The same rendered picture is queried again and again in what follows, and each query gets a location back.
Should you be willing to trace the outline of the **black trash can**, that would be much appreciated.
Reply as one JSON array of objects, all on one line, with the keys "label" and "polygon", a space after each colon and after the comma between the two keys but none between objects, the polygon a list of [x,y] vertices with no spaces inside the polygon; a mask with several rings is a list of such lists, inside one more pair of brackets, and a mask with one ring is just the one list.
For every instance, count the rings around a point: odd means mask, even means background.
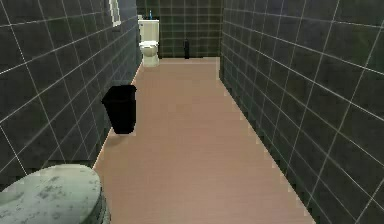
[{"label": "black trash can", "polygon": [[136,124],[134,85],[112,86],[102,98],[108,118],[116,134],[130,134]]}]

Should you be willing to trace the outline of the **white toilet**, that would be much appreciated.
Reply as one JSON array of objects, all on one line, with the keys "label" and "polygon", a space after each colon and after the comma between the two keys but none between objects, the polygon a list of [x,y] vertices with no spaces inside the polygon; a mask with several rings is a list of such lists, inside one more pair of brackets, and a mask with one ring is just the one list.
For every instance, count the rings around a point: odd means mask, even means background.
[{"label": "white toilet", "polygon": [[140,43],[144,67],[156,67],[159,64],[159,21],[139,20]]}]

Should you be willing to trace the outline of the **white framed window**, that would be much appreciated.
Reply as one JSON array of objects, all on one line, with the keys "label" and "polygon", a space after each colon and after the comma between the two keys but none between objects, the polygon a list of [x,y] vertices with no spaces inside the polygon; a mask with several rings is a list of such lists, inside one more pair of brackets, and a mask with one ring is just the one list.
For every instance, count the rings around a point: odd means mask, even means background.
[{"label": "white framed window", "polygon": [[118,0],[109,0],[110,14],[112,18],[112,24],[114,27],[121,24],[119,3]]}]

